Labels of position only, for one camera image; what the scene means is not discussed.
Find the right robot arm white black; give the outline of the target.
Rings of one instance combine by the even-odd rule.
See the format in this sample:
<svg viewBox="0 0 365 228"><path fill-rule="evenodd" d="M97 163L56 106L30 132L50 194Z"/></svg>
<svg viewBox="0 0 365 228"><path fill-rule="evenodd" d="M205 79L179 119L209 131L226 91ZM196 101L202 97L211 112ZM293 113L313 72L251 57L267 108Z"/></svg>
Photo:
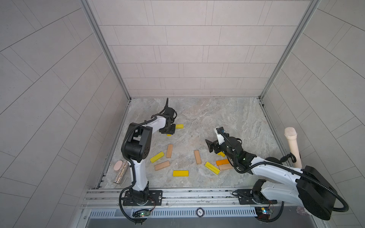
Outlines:
<svg viewBox="0 0 365 228"><path fill-rule="evenodd" d="M332 212L347 212L348 203L333 186L311 166L293 168L283 165L288 154L280 160L268 157L263 159L242 148L242 140L231 137L222 128L218 129L217 140L205 141L211 153L223 153L229 164L240 174L249 173L261 176L251 189L250 197L255 203L269 201L288 202L304 207L310 214L322 220L329 220Z"/></svg>

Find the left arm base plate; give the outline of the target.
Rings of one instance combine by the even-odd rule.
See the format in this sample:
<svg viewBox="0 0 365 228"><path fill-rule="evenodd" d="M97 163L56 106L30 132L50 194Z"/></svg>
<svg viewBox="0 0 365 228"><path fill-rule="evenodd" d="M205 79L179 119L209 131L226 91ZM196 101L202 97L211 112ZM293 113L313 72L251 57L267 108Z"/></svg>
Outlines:
<svg viewBox="0 0 365 228"><path fill-rule="evenodd" d="M121 201L123 206L161 206L162 196L161 190L143 192L131 189L126 191Z"/></svg>

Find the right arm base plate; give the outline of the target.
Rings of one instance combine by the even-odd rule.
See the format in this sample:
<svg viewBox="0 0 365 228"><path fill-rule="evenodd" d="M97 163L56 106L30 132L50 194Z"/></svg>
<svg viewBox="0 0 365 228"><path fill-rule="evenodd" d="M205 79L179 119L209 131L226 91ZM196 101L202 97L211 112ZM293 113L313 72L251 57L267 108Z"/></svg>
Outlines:
<svg viewBox="0 0 365 228"><path fill-rule="evenodd" d="M238 189L232 192L232 195L237 197L240 205L252 204L277 204L277 200L266 199L261 192L254 192L252 189Z"/></svg>

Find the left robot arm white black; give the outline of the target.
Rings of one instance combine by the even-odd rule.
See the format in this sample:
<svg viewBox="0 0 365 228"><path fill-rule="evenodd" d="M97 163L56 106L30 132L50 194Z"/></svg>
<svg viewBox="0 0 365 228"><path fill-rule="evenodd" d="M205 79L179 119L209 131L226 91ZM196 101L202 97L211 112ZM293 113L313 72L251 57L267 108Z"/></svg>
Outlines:
<svg viewBox="0 0 365 228"><path fill-rule="evenodd" d="M144 204L148 201L149 187L145 171L152 141L152 134L160 132L165 135L175 133L177 112L168 106L142 123L131 123L122 142L121 153L128 161L131 170L131 186L128 187L131 201Z"/></svg>

